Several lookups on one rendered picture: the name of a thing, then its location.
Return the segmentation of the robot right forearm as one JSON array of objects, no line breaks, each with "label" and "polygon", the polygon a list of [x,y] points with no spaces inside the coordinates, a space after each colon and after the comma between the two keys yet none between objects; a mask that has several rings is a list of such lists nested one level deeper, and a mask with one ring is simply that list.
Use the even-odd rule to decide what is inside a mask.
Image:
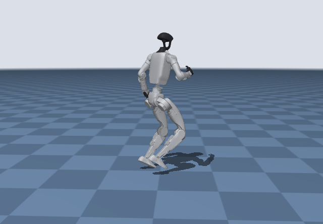
[{"label": "robot right forearm", "polygon": [[183,77],[185,77],[183,80],[187,80],[192,75],[190,71],[188,71],[188,72],[181,72],[181,74],[182,74]]}]

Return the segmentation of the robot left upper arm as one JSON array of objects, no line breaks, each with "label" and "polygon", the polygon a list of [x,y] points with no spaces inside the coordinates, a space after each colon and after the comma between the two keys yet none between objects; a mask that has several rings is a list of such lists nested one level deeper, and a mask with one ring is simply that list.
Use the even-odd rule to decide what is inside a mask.
[{"label": "robot left upper arm", "polygon": [[146,77],[145,71],[148,70],[150,67],[151,56],[152,56],[152,53],[148,55],[147,60],[145,61],[145,63],[143,64],[143,66],[138,72],[138,77],[140,77],[141,79],[144,79]]}]

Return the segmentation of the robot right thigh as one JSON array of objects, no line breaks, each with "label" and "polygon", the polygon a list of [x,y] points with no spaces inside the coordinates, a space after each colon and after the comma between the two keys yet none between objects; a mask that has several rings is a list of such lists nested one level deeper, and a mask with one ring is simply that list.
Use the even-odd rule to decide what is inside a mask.
[{"label": "robot right thigh", "polygon": [[[168,113],[169,118],[176,124],[177,129],[174,131],[174,135],[178,130],[182,129],[185,131],[185,124],[182,118],[182,115],[175,104],[168,98],[160,98],[156,101],[157,106],[160,110],[166,111]],[[185,131],[186,132],[186,131]]]}]

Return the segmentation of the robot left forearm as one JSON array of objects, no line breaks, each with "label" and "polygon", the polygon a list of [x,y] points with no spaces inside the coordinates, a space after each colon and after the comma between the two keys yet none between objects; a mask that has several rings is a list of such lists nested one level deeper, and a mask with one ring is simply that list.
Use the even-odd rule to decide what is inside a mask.
[{"label": "robot left forearm", "polygon": [[141,79],[140,77],[138,77],[139,83],[141,85],[141,89],[142,89],[142,93],[146,92],[147,94],[149,93],[147,84],[146,84],[146,79]]}]

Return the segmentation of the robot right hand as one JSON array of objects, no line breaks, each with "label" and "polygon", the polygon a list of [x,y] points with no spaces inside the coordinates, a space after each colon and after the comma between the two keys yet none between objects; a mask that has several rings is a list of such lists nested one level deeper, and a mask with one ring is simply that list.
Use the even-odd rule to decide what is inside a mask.
[{"label": "robot right hand", "polygon": [[187,71],[186,71],[186,72],[190,71],[190,72],[191,72],[191,74],[193,75],[193,72],[192,72],[191,68],[190,68],[190,67],[188,67],[188,66],[186,66],[186,67],[187,67]]}]

